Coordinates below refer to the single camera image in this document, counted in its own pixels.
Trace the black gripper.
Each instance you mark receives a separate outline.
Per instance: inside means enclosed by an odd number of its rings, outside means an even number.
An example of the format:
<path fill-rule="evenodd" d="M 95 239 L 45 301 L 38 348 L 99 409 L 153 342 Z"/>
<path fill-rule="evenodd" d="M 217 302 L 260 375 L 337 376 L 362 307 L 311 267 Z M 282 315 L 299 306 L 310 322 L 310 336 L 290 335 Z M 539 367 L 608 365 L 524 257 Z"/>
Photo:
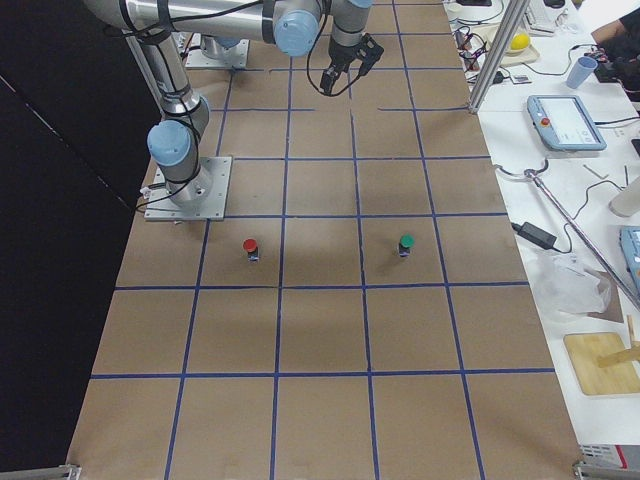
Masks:
<path fill-rule="evenodd" d="M 373 37 L 365 33 L 351 46 L 344 45 L 334 38 L 329 43 L 331 65 L 336 70 L 348 70 L 354 60 L 359 60 L 360 70 L 370 70 L 382 57 L 384 48 Z"/>

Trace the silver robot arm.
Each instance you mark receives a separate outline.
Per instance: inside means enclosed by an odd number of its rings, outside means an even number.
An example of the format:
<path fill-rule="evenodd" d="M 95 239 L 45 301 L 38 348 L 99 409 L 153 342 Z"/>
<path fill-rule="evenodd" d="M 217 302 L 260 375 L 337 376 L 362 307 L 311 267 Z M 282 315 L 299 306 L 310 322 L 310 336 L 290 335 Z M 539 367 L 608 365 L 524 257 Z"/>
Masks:
<path fill-rule="evenodd" d="M 215 184 L 199 155 L 209 106 L 190 84 L 174 33 L 197 33 L 230 47 L 257 40 L 300 57 L 315 47 L 320 23 L 331 19 L 330 64 L 319 87 L 325 96 L 333 95 L 336 81 L 354 60 L 361 63 L 358 74 L 365 76 L 384 52 L 364 31 L 368 1 L 89 1 L 86 6 L 139 46 L 140 64 L 151 75 L 162 112 L 147 145 L 164 176 L 166 194 L 161 201 L 172 208 L 201 205 Z"/>
<path fill-rule="evenodd" d="M 300 57 L 314 45 L 324 16 L 333 18 L 338 44 L 356 45 L 364 32 L 371 5 L 370 1 L 264 1 L 200 21 L 194 30 L 214 37 L 274 44 L 283 53 Z"/>

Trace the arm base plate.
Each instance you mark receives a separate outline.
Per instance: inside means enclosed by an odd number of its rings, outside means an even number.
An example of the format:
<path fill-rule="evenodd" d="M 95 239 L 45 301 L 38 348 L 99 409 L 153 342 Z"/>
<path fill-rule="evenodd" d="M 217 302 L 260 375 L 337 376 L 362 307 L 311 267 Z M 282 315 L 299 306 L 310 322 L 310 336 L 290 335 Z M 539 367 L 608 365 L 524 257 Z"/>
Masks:
<path fill-rule="evenodd" d="M 200 157 L 198 175 L 183 189 L 171 184 L 167 188 L 161 169 L 156 168 L 153 184 L 159 188 L 149 192 L 149 205 L 143 206 L 147 221 L 222 221 L 233 158 Z"/>
<path fill-rule="evenodd" d="M 214 37 L 205 36 L 189 48 L 185 66 L 191 70 L 244 70 L 248 51 L 248 40 L 224 46 Z"/>

